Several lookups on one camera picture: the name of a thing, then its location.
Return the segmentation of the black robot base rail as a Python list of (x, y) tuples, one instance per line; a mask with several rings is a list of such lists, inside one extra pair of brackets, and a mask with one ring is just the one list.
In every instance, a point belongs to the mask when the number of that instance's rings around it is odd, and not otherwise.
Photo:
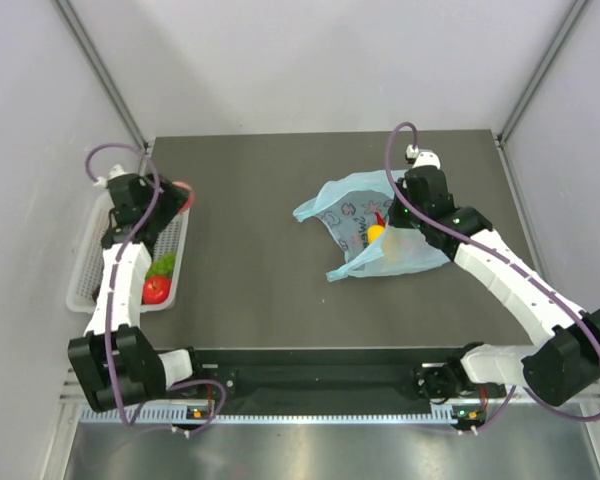
[(502, 398), (473, 384), (460, 348), (191, 349), (194, 375), (223, 384), (228, 414), (424, 413), (433, 402)]

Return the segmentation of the red fake apple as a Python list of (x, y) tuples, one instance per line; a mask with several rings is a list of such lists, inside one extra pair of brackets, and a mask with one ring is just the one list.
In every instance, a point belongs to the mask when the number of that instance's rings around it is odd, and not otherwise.
[(142, 303), (159, 305), (164, 303), (170, 294), (171, 280), (163, 275), (148, 277), (143, 286)]

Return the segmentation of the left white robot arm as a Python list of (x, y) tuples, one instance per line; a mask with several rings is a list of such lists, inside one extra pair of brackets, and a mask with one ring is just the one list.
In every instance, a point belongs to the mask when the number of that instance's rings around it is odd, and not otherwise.
[(158, 400), (174, 386), (185, 396), (206, 387), (205, 370), (185, 349), (158, 353), (140, 329), (148, 273), (162, 232), (191, 206), (193, 192), (164, 177), (122, 173), (106, 183), (112, 207), (101, 238), (102, 278), (84, 334), (68, 358), (90, 407), (106, 412)]

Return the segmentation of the light blue plastic bag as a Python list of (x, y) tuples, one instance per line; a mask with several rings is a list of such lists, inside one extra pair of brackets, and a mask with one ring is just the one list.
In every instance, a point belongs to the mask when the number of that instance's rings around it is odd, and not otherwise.
[(448, 262), (418, 230), (389, 225), (393, 198), (383, 170), (353, 173), (326, 182), (293, 211), (299, 222), (320, 220), (344, 252), (344, 264), (326, 274), (328, 281), (416, 274)]

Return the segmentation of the pink fake peach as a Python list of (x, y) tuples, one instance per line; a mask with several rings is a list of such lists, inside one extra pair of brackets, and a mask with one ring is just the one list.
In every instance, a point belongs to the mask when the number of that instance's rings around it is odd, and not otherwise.
[(184, 214), (193, 204), (195, 199), (195, 194), (193, 188), (186, 182), (183, 181), (174, 181), (173, 185), (176, 186), (182, 192), (186, 192), (186, 201), (182, 205), (179, 210), (179, 214)]

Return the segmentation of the yellow fake mango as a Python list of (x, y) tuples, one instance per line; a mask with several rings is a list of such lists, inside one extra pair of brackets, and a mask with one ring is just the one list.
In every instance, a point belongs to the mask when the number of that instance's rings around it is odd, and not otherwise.
[(385, 229), (386, 227), (382, 228), (377, 224), (371, 225), (367, 230), (367, 237), (369, 243), (373, 243), (374, 241), (376, 241), (385, 232)]

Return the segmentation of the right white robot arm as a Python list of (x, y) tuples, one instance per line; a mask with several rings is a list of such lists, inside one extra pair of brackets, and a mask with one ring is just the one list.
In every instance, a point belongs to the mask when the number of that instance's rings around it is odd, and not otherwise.
[(478, 280), (519, 322), (528, 346), (471, 344), (447, 370), (449, 388), (467, 396), (484, 383), (522, 387), (551, 407), (600, 379), (600, 309), (587, 312), (544, 282), (473, 207), (458, 207), (432, 165), (395, 183), (389, 223), (426, 242)]

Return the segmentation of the red fake chili pepper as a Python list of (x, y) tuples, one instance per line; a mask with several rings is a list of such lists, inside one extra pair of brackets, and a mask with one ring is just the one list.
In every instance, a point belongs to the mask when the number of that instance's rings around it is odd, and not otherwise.
[(379, 212), (375, 212), (376, 224), (382, 228), (386, 227), (385, 220)]

